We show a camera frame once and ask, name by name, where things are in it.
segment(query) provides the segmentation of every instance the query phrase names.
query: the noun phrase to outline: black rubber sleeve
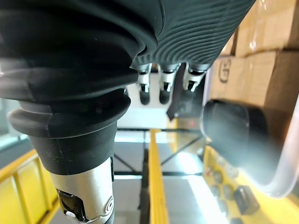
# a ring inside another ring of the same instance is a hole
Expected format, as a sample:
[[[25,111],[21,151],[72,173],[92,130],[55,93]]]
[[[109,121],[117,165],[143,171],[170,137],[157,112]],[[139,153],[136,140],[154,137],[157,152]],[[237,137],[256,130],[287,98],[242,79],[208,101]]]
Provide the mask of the black rubber sleeve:
[[[73,175],[93,169],[113,156],[117,122],[99,131],[73,138],[30,136],[43,165],[51,173]]]

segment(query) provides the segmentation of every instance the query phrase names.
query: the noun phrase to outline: brown cardboard box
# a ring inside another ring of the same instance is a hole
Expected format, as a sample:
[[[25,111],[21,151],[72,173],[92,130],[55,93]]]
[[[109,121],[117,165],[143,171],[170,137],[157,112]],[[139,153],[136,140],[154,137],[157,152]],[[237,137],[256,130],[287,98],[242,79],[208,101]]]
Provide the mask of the brown cardboard box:
[[[222,49],[222,51],[220,53],[221,56],[235,55],[235,48],[236,48],[236,42],[237,42],[236,32],[230,37],[230,39],[228,40],[228,42]]]
[[[263,108],[270,135],[282,145],[299,94],[298,71],[299,52],[294,51],[217,59],[213,65],[211,98]]]
[[[299,0],[257,0],[238,29],[235,55],[299,49]]]
[[[225,57],[213,64],[211,98],[240,100],[245,84],[245,58]]]

